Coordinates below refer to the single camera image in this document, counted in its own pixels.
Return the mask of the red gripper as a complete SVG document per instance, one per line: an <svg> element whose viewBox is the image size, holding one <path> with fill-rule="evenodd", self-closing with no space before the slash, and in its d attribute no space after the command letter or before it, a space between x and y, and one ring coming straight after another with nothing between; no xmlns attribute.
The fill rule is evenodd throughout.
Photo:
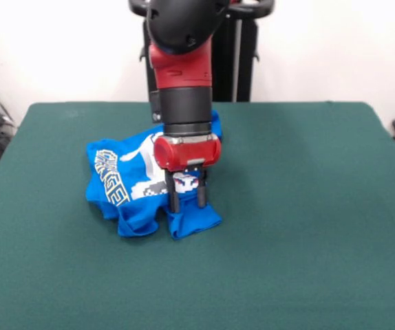
<svg viewBox="0 0 395 330"><path fill-rule="evenodd" d="M206 169L216 164L222 153L222 144L216 134L188 137L171 137L161 135L153 145L153 152L158 166L165 169L165 181L169 194L169 207L172 213L179 213L180 200L175 188L172 172L184 171L186 168L198 167L197 204L204 208L206 198Z"/></svg>

